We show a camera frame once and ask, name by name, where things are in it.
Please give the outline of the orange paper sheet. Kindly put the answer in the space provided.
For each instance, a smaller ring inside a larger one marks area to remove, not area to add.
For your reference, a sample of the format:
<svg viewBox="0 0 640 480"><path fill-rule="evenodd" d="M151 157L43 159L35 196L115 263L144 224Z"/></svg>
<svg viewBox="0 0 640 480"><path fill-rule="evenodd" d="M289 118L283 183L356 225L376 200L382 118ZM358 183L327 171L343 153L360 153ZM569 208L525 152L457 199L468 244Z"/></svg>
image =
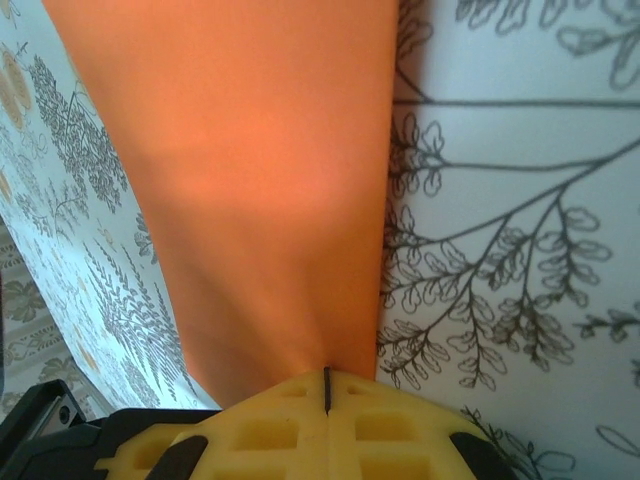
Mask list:
<svg viewBox="0 0 640 480"><path fill-rule="evenodd" d="M43 0L229 407L375 372L398 0Z"/></svg>

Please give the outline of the floral patterned table cover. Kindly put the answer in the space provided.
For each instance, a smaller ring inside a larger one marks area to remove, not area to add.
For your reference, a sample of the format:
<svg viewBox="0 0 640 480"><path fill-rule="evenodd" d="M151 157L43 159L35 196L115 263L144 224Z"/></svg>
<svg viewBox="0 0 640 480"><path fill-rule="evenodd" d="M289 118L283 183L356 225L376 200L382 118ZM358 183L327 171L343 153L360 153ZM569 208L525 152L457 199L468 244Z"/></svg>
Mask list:
<svg viewBox="0 0 640 480"><path fill-rule="evenodd" d="M398 0L375 372L229 407L43 0L0 0L0 217L115 408L303 374L461 415L517 480L640 480L640 0Z"/></svg>

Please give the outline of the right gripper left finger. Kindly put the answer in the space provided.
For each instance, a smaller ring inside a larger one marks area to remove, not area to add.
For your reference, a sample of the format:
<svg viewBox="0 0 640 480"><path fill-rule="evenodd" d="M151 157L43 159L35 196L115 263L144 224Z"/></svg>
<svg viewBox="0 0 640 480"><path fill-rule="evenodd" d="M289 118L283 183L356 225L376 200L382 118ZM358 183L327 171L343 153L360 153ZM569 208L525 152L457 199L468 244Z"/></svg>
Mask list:
<svg viewBox="0 0 640 480"><path fill-rule="evenodd" d="M325 374L303 374L189 424L163 421L102 455L104 480L327 480Z"/></svg>

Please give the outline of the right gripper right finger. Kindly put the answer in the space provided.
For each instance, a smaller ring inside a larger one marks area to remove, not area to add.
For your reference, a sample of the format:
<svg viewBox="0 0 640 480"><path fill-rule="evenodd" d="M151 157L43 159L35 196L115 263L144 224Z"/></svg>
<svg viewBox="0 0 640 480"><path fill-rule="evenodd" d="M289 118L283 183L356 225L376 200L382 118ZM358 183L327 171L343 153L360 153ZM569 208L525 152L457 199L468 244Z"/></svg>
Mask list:
<svg viewBox="0 0 640 480"><path fill-rule="evenodd" d="M442 406L327 371L327 480L515 480L479 427Z"/></svg>

